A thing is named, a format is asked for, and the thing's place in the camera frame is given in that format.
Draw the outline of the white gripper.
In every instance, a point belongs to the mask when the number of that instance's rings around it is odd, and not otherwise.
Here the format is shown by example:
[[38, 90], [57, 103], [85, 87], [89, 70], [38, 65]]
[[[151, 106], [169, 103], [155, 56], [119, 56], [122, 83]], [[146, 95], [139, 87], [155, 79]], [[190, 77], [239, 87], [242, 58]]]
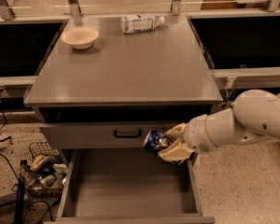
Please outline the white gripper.
[[176, 139], [168, 148], [160, 151], [158, 155], [168, 162], [182, 162], [196, 153], [209, 153], [215, 146], [207, 135], [206, 115], [191, 119], [187, 124], [180, 123], [168, 130], [165, 134]]

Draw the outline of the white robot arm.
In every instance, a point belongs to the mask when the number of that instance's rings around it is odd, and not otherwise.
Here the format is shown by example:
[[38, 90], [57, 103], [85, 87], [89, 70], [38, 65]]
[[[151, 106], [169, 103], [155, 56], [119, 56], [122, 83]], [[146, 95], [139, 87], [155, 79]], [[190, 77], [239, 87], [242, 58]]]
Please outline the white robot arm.
[[206, 154], [226, 145], [280, 141], [280, 93], [245, 91], [229, 108], [181, 123], [166, 135], [174, 142], [159, 156], [168, 162], [181, 162], [192, 153]]

